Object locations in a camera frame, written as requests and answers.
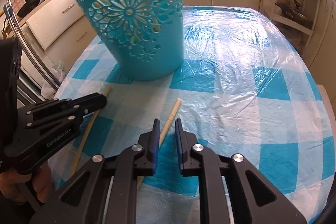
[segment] pair of chopsticks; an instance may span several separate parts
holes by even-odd
[[[107,97],[108,94],[110,93],[110,90],[111,90],[110,87],[106,88],[106,89],[104,90],[104,92],[103,92],[103,95],[104,95],[105,97]],[[173,120],[175,119],[175,116],[176,116],[176,114],[177,114],[177,111],[179,110],[179,107],[180,107],[180,105],[181,105],[181,102],[182,102],[182,100],[181,100],[180,98],[178,98],[178,99],[176,100],[176,102],[175,102],[175,104],[174,104],[174,107],[173,107],[172,111],[170,112],[170,114],[169,114],[169,116],[168,116],[168,118],[167,118],[167,120],[166,120],[166,122],[165,122],[165,125],[164,125],[164,127],[163,127],[163,129],[162,129],[162,131],[161,131],[161,133],[160,133],[159,148],[161,147],[161,144],[163,143],[163,141],[164,141],[164,139],[165,139],[165,137],[166,137],[166,135],[167,135],[167,133],[168,133],[168,130],[169,130],[169,128],[170,128],[170,126],[171,126]],[[93,115],[92,115],[92,117],[91,117],[91,120],[90,120],[90,122],[89,122],[89,124],[88,124],[88,126],[87,126],[87,128],[86,128],[86,130],[85,130],[85,133],[84,133],[83,138],[82,138],[82,140],[81,140],[81,143],[80,143],[80,145],[79,145],[79,147],[78,147],[78,150],[77,150],[75,159],[74,159],[74,161],[73,161],[73,164],[72,164],[72,167],[71,167],[71,170],[70,170],[70,177],[72,177],[73,174],[76,172],[76,169],[77,169],[77,166],[78,166],[78,162],[79,162],[79,159],[80,159],[80,157],[81,157],[81,154],[82,154],[82,151],[83,151],[85,142],[86,142],[86,140],[87,140],[87,137],[88,137],[89,134],[90,134],[91,128],[92,128],[92,126],[93,126],[93,124],[94,124],[94,122],[95,122],[95,120],[96,120],[96,117],[98,116],[98,113],[99,113],[99,110],[97,110],[97,111],[95,111],[95,112],[93,113]],[[139,186],[140,186],[142,180],[143,180],[143,177],[138,177],[138,184],[137,184],[137,187],[138,187],[138,188],[139,188]]]

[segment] plastic table cover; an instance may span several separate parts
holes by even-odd
[[[177,98],[184,130],[216,153],[243,154],[308,222],[326,204],[335,172],[330,122],[300,56],[259,12],[184,7],[185,60],[165,78],[128,79],[96,37],[56,97],[78,98],[112,86],[86,141],[80,166],[95,154],[119,154],[166,121]],[[82,133],[90,116],[82,124]],[[182,177],[171,126],[154,177],[138,191],[137,223],[199,223],[197,177]],[[56,188],[69,178],[81,137],[49,160]]]

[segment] flower cutout pattern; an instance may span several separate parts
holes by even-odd
[[[105,41],[114,47],[125,47],[131,57],[149,62],[159,48],[153,48],[155,44],[148,42],[156,41],[162,24],[166,24],[171,15],[181,12],[174,1],[95,0],[89,8],[89,16]]]

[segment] silver bolt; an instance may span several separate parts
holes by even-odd
[[[244,160],[244,157],[241,154],[235,154],[235,155],[233,155],[233,160],[236,161],[236,162],[241,162],[241,161]]]
[[[102,155],[94,155],[92,157],[92,161],[93,162],[101,162],[103,160],[103,156]]]
[[[141,144],[135,144],[132,146],[133,151],[141,151],[142,150],[142,145]]]
[[[202,151],[204,149],[204,146],[197,143],[197,144],[194,144],[193,149],[196,151]]]

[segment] human hand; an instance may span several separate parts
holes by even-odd
[[[3,196],[16,203],[24,203],[26,198],[20,192],[17,183],[28,182],[32,175],[20,175],[14,169],[9,169],[0,174],[0,190]],[[51,169],[48,162],[43,163],[33,176],[33,188],[39,201],[45,203],[53,192]]]

